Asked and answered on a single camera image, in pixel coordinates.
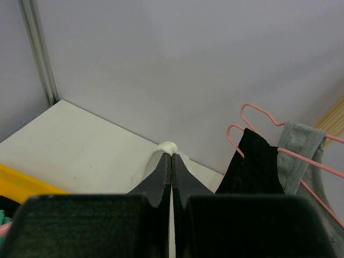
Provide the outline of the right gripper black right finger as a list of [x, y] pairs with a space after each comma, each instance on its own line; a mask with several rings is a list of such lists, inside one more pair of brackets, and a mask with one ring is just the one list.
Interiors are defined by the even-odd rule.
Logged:
[[177, 257], [335, 257], [313, 207], [286, 195], [217, 195], [171, 159]]

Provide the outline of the green tank top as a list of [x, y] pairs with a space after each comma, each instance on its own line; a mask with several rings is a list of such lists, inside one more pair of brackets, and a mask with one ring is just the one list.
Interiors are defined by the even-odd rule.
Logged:
[[5, 217], [5, 212], [3, 210], [0, 210], [0, 225], [6, 224], [7, 220]]

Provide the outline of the white tank top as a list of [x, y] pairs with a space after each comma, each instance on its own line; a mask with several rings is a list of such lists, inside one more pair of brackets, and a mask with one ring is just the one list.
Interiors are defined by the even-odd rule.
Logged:
[[[157, 145], [151, 153], [148, 155], [148, 158], [137, 170], [137, 172], [131, 177], [131, 186], [136, 187], [141, 183], [147, 176], [149, 176], [153, 170], [156, 168], [158, 161], [162, 154], [167, 153], [170, 156], [173, 154], [178, 154], [187, 170], [191, 172], [194, 176], [194, 170], [192, 167], [192, 162], [189, 157], [185, 155], [182, 151], [178, 150], [178, 146], [174, 142], [163, 142]], [[170, 202], [169, 202], [169, 257], [176, 257], [176, 247], [175, 247], [175, 226], [174, 226], [174, 208], [173, 208], [173, 193], [170, 193]]]

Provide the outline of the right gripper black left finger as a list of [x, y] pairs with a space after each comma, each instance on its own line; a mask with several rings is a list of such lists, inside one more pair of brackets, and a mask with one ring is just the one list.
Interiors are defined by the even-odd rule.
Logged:
[[40, 195], [18, 210], [1, 257], [168, 257], [171, 156], [126, 194]]

